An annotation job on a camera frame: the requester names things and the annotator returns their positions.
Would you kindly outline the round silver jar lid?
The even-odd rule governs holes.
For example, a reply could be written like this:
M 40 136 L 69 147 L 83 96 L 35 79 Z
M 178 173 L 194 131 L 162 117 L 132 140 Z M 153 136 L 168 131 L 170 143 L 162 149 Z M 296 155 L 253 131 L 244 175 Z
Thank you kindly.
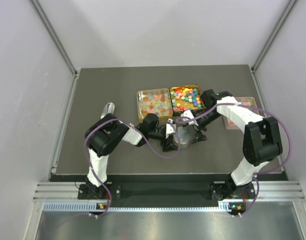
M 178 144 L 180 143 L 181 145 L 187 145 L 191 142 L 192 139 L 192 134 L 190 130 L 187 127 L 178 127 L 177 128 L 177 135 L 173 135 L 173 143 Z

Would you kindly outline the clear glass jar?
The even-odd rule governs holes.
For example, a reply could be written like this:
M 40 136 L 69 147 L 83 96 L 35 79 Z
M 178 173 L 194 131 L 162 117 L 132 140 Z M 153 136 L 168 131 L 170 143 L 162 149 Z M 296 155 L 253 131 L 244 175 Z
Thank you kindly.
M 177 151 L 178 149 L 180 149 L 181 151 L 182 151 L 182 150 L 185 150 L 189 145 L 190 145 L 189 142 L 180 142 L 180 143 L 178 143 L 178 142 L 176 142 L 176 141 L 173 142 L 173 146 L 174 146 L 174 148 L 175 148 L 176 151 Z

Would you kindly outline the silver metal scoop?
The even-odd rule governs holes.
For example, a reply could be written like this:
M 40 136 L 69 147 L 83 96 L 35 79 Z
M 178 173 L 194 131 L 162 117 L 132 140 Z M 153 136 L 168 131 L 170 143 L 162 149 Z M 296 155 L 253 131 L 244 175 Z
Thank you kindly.
M 112 102 L 108 102 L 101 113 L 100 119 L 103 119 L 107 114 L 113 114 L 115 111 L 115 104 Z

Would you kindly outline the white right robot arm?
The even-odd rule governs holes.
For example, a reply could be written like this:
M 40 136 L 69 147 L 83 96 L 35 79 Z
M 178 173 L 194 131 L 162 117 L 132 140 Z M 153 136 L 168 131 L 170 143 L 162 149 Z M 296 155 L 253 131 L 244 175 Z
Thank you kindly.
M 201 100 L 210 112 L 194 121 L 199 131 L 224 116 L 244 134 L 243 159 L 223 185 L 212 189 L 213 197 L 218 200 L 237 198 L 250 186 L 255 173 L 283 152 L 279 123 L 272 116 L 265 118 L 247 109 L 227 91 L 206 90 L 201 94 Z

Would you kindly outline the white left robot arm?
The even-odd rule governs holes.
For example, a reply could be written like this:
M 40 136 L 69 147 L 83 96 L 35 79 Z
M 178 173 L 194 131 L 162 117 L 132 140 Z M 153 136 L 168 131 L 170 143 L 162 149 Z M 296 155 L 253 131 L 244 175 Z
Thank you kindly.
M 141 147 L 149 139 L 159 140 L 164 152 L 179 150 L 173 144 L 173 137 L 180 139 L 180 131 L 172 119 L 159 125 L 159 118 L 149 113 L 139 125 L 127 124 L 114 114 L 108 113 L 90 127 L 85 133 L 84 149 L 89 161 L 86 185 L 95 198 L 106 194 L 107 164 L 109 155 L 121 141 Z

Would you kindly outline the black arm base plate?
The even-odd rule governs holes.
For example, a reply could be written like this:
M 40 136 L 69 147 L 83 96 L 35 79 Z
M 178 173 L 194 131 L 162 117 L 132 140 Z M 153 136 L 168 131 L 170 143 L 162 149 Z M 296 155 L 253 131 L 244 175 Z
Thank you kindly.
M 87 184 L 81 184 L 77 198 L 79 200 L 123 200 L 134 196 L 198 196 L 205 200 L 251 199 L 255 196 L 255 189 L 250 185 L 243 190 L 228 194 L 224 190 L 223 183 L 208 182 L 113 182 L 108 183 L 107 188 L 91 188 Z

